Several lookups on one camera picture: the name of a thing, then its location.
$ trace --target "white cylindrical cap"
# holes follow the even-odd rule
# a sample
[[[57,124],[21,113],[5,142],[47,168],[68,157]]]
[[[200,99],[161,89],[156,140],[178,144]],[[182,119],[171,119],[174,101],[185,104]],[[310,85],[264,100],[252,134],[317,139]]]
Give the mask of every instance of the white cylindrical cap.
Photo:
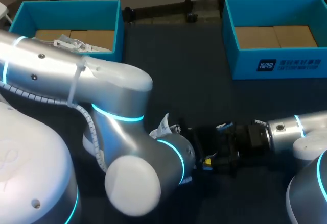
[[[301,160],[314,160],[327,149],[327,136],[307,135],[293,144],[293,155]]]
[[[122,213],[142,216],[152,211],[161,196],[153,167],[137,156],[122,156],[108,168],[105,189],[110,202]]]
[[[48,126],[0,103],[0,223],[34,223],[59,201],[73,163]]]

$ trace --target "cardboard box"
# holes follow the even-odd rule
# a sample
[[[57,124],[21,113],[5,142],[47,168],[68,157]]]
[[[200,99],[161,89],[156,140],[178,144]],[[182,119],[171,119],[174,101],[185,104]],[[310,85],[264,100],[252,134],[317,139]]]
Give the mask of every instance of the cardboard box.
[[[318,47],[308,26],[274,26],[281,48]]]
[[[274,27],[235,28],[241,49],[280,48]]]
[[[241,49],[317,47],[308,26],[236,27]]]
[[[70,30],[37,30],[34,37],[43,41],[54,41],[55,39],[58,39],[62,34],[69,37],[71,35],[71,31]]]
[[[327,78],[326,22],[324,0],[225,0],[232,78]]]
[[[114,43],[114,31],[88,30],[85,43],[112,50]]]
[[[83,43],[87,43],[86,41],[86,31],[72,31],[71,35],[69,36],[72,39],[78,39]]]
[[[114,31],[112,30],[38,30],[35,37],[40,40],[54,41],[62,34],[72,39],[78,39],[85,44],[106,48],[110,51],[113,49]]]
[[[79,55],[116,62],[122,60],[124,22],[118,0],[23,2],[9,32],[49,41],[65,34],[84,43],[111,50],[78,53]]]

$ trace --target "white cable tie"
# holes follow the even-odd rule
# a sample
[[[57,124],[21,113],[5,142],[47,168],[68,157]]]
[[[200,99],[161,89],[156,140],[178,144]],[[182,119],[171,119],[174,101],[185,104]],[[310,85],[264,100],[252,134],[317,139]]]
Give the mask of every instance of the white cable tie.
[[[73,106],[73,99],[74,99],[74,95],[75,95],[75,91],[76,91],[78,78],[80,77],[82,71],[85,70],[84,58],[80,62],[76,63],[76,66],[77,66],[76,72],[73,77],[73,82],[71,84],[71,88],[69,90],[69,95],[68,95],[68,100],[67,100],[67,106],[69,106],[70,108]]]

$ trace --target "white tag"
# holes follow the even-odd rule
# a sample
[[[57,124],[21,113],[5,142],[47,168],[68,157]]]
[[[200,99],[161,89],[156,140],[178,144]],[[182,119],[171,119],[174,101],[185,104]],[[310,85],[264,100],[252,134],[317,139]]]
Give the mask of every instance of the white tag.
[[[158,129],[153,130],[150,132],[150,136],[154,139],[166,135],[166,134],[172,134],[173,132],[170,130],[169,125],[168,125],[168,117],[169,117],[169,113],[167,113],[161,123],[159,124]]]

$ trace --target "glowing blue light ring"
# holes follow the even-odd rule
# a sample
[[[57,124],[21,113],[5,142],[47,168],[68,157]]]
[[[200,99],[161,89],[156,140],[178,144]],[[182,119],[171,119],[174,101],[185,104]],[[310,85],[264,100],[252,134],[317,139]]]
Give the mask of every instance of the glowing blue light ring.
[[[15,41],[12,43],[12,46],[15,47],[22,39],[26,39],[26,38],[27,37],[25,36],[20,36],[19,38],[15,39]]]
[[[300,121],[300,118],[297,115],[295,115],[294,117],[295,117],[295,119],[297,121],[298,128],[300,129],[301,137],[304,137],[305,136],[305,133],[303,131],[303,126],[302,126],[302,123]]]
[[[179,184],[183,181],[183,178],[184,178],[184,174],[185,174],[185,166],[184,166],[184,160],[183,160],[183,157],[182,155],[179,153],[179,151],[177,150],[176,147],[174,147],[173,145],[171,145],[169,142],[166,142],[164,140],[157,140],[158,142],[162,142],[163,144],[166,144],[167,146],[169,146],[171,149],[173,149],[175,151],[175,153],[178,155],[179,159],[180,159],[180,162],[182,163],[182,169],[183,169],[183,172],[182,172],[182,178],[180,179],[180,182]]]
[[[73,217],[74,215],[74,212],[76,210],[76,207],[77,207],[77,203],[78,203],[78,188],[77,188],[77,197],[76,197],[76,201],[75,201],[75,205],[74,205],[74,208],[71,212],[71,215],[68,217],[67,221],[65,222],[65,224],[68,224],[68,222],[71,220],[71,218]]]
[[[320,177],[320,161],[322,158],[322,155],[324,154],[324,152],[320,155],[318,162],[317,162],[317,178],[318,178],[318,184],[320,187],[320,190],[322,192],[323,197],[325,198],[325,200],[327,201],[327,193],[323,187],[322,181],[321,181],[321,177]]]
[[[120,120],[120,121],[125,121],[125,122],[138,122],[141,121],[144,118],[144,115],[138,118],[128,118],[128,117],[121,117],[121,116],[117,116],[111,113],[108,113],[106,111],[101,110],[100,108],[98,108],[96,105],[92,104],[92,107],[99,113],[105,115],[106,117],[109,118],[114,118],[116,120]]]
[[[18,43],[22,40],[22,39],[25,39],[27,37],[25,36],[20,36],[19,38],[15,39],[14,42],[12,43],[12,46],[15,47],[18,45]],[[8,72],[8,65],[9,65],[9,62],[6,61],[5,64],[4,64],[4,70],[3,70],[3,73],[2,73],[2,82],[6,85],[7,84],[7,72]]]
[[[8,71],[9,62],[5,62],[4,70],[2,74],[2,82],[6,85],[7,84],[7,71]]]

